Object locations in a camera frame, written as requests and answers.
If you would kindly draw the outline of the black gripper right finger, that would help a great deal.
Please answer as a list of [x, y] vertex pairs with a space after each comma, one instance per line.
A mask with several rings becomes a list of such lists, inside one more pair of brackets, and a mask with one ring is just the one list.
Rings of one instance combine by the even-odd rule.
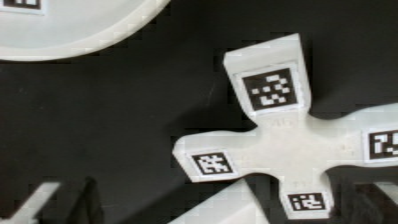
[[335, 208], [327, 224], [398, 224], [398, 203], [383, 192], [379, 183], [398, 185], [393, 176], [331, 177]]

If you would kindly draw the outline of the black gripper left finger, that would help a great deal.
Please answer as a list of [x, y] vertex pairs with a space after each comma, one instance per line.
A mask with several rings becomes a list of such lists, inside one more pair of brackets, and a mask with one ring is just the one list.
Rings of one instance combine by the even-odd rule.
[[88, 177], [80, 182], [45, 181], [33, 188], [0, 224], [102, 224], [102, 197], [98, 181]]

